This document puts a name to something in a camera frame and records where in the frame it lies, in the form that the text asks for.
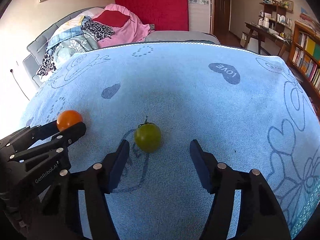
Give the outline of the orange tomato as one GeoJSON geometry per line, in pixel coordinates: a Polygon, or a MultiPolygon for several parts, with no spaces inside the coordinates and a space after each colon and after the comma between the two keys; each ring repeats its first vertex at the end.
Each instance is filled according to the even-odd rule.
{"type": "Polygon", "coordinates": [[[75,110],[67,110],[59,114],[56,120],[57,128],[59,131],[64,131],[71,126],[83,122],[82,115],[75,110]]]}

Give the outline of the green tomato with stem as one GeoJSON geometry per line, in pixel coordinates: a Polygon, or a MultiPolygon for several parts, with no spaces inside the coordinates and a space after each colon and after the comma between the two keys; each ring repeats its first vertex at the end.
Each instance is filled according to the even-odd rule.
{"type": "Polygon", "coordinates": [[[155,152],[161,145],[162,134],[160,128],[153,122],[145,121],[138,125],[134,132],[136,145],[146,153],[155,152]]]}

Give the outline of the light blue towel cloth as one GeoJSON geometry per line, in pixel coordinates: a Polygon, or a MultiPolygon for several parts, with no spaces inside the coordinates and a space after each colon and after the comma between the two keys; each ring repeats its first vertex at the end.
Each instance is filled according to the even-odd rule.
{"type": "Polygon", "coordinates": [[[235,170],[260,170],[292,236],[319,200],[319,120],[277,56],[191,42],[75,54],[40,87],[21,123],[43,125],[69,109],[87,127],[69,148],[72,172],[130,143],[120,183],[106,196],[121,239],[200,237],[213,196],[191,160],[194,139],[235,170]],[[146,116],[162,134],[153,153],[134,140],[146,116]]]}

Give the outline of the pile of clothes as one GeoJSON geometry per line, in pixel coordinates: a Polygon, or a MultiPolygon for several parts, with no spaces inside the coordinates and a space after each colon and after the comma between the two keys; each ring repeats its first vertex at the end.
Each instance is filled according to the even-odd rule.
{"type": "Polygon", "coordinates": [[[46,52],[36,75],[47,81],[75,53],[99,48],[98,41],[114,34],[111,27],[95,22],[89,16],[77,16],[61,25],[45,46],[46,52]]]}

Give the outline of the pink blanket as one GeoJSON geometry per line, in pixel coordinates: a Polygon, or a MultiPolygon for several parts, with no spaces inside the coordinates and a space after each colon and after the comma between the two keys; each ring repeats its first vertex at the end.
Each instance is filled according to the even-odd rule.
{"type": "Polygon", "coordinates": [[[153,32],[149,24],[143,24],[134,13],[124,6],[109,4],[104,10],[119,11],[124,15],[130,16],[130,19],[121,28],[111,27],[114,34],[110,38],[106,37],[98,41],[100,48],[126,43],[143,42],[149,33],[153,32]]]}

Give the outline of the red pillow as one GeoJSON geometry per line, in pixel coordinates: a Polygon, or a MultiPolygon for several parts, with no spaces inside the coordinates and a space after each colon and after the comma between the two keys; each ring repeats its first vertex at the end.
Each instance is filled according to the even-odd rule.
{"type": "Polygon", "coordinates": [[[121,28],[130,19],[130,16],[124,15],[119,11],[104,10],[99,16],[92,20],[110,27],[121,28]]]}

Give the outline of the wooden bookshelf with books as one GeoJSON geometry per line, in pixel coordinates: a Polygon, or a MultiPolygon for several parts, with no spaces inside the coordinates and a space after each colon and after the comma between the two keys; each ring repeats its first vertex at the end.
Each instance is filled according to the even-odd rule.
{"type": "Polygon", "coordinates": [[[319,93],[319,23],[306,13],[295,21],[288,61],[319,93]]]}

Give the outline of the red upright mattress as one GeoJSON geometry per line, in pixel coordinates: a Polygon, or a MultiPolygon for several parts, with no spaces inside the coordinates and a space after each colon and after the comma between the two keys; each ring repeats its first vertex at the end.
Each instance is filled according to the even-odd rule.
{"type": "Polygon", "coordinates": [[[115,0],[136,14],[144,24],[154,24],[156,31],[188,31],[188,0],[115,0]]]}

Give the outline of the wooden desk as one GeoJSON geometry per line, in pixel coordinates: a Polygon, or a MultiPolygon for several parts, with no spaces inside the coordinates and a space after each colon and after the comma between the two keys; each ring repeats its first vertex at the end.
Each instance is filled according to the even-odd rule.
{"type": "Polygon", "coordinates": [[[242,48],[248,50],[248,45],[251,40],[251,38],[256,37],[258,40],[258,52],[257,54],[261,54],[261,52],[264,52],[266,55],[270,56],[271,54],[262,46],[262,42],[265,42],[265,40],[270,40],[275,45],[279,47],[277,56],[282,57],[284,53],[287,51],[290,51],[290,44],[286,42],[286,40],[282,40],[279,37],[271,34],[268,30],[266,30],[265,27],[262,27],[260,25],[257,25],[255,23],[247,23],[245,22],[246,27],[249,29],[247,39],[242,45],[242,48]]]}

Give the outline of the small wooden desk shelf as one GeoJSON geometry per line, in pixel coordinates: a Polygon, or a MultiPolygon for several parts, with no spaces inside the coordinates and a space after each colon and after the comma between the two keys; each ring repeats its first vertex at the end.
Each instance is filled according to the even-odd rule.
{"type": "Polygon", "coordinates": [[[268,18],[269,28],[284,32],[285,29],[292,30],[293,1],[290,0],[263,0],[259,3],[263,6],[263,14],[260,18],[268,18]]]}

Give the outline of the dark wooden door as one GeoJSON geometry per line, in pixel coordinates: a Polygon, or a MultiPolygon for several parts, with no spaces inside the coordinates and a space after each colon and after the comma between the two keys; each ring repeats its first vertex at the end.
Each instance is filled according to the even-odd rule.
{"type": "Polygon", "coordinates": [[[231,0],[214,0],[214,35],[229,31],[231,0]]]}

